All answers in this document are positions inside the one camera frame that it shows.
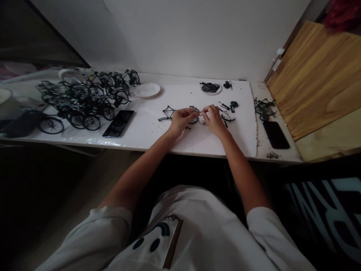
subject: person's right hand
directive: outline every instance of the person's right hand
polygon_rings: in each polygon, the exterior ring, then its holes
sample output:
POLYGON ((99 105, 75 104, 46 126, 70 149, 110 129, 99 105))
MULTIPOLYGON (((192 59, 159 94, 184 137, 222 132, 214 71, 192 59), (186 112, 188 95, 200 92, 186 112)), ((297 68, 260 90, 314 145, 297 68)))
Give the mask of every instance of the person's right hand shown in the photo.
POLYGON ((229 131, 219 114, 219 108, 217 106, 209 105, 202 110, 201 114, 204 117, 204 121, 206 122, 209 130, 219 139, 224 135, 229 134, 229 131))

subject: smartphone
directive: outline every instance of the smartphone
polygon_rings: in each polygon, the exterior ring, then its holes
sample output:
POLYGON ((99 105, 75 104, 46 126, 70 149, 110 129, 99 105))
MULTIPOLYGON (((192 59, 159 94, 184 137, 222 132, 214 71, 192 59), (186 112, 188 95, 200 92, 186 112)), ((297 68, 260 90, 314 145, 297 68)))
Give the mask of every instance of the smartphone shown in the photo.
POLYGON ((263 122, 263 127, 266 130, 268 139, 274 149, 289 149, 290 145, 287 142, 278 122, 263 122))
POLYGON ((112 123, 105 130, 103 137, 120 137, 125 128, 127 128, 133 115, 133 110, 120 110, 112 123))

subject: forearm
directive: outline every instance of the forearm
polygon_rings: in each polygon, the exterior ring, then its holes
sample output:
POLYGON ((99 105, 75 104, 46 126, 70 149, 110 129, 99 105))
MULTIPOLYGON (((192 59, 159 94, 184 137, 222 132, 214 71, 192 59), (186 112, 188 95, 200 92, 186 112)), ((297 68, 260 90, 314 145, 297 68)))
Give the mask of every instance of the forearm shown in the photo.
POLYGON ((226 152, 234 182, 242 197, 246 215, 251 209, 259 206, 272 209, 271 203, 269 202, 260 181, 236 144, 231 133, 225 133, 220 137, 220 140, 226 152))
POLYGON ((106 205, 122 206, 133 211, 140 192, 176 140, 177 136, 170 132, 162 135, 149 150, 126 170, 98 208, 106 205))

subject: person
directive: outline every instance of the person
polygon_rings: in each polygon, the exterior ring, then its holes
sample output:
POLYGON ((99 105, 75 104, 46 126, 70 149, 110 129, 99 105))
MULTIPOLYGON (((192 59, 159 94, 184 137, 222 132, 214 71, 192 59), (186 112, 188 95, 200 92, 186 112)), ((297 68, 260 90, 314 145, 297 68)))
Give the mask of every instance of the person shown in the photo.
POLYGON ((224 147, 248 230, 211 192, 176 186, 159 197, 146 231, 127 246, 142 189, 188 122, 198 117, 193 108, 184 108, 173 113, 167 132, 37 270, 315 270, 273 211, 218 107, 207 106, 202 115, 224 147))

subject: white board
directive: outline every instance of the white board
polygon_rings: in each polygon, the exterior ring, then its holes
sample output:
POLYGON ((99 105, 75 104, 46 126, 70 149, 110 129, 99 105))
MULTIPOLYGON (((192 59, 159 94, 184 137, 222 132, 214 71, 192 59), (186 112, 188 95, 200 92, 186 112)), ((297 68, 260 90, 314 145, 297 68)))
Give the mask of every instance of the white board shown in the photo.
MULTIPOLYGON (((62 133, 49 135, 42 133, 36 128, 24 140, 115 149, 147 150, 167 131, 171 124, 170 120, 158 121, 159 118, 165 117, 162 110, 168 105, 173 109, 194 105, 202 110, 210 104, 219 105, 218 101, 229 105, 234 100, 238 102, 239 107, 235 109, 235 113, 230 113, 230 116, 235 117, 236 120, 228 124, 229 131, 231 131, 235 141, 246 157, 256 157, 256 119, 253 97, 248 82, 235 81, 233 90, 223 88, 217 95, 207 95, 202 92, 199 83, 210 81, 223 84, 225 80, 144 73, 140 73, 139 76, 142 83, 156 83, 160 85, 162 93, 160 96, 152 99, 142 99, 133 93, 131 94, 130 100, 132 102, 119 108, 135 111, 135 115, 122 137, 102 137, 110 121, 101 118, 102 125, 97 131, 78 130, 72 127, 67 120, 63 120, 65 130, 62 133)), ((46 113, 56 114, 56 110, 50 108, 46 113)), ((178 139, 171 151, 185 154, 225 155, 221 142, 208 130, 207 126, 196 123, 189 125, 189 127, 191 130, 187 129, 183 132, 182 137, 178 139)))

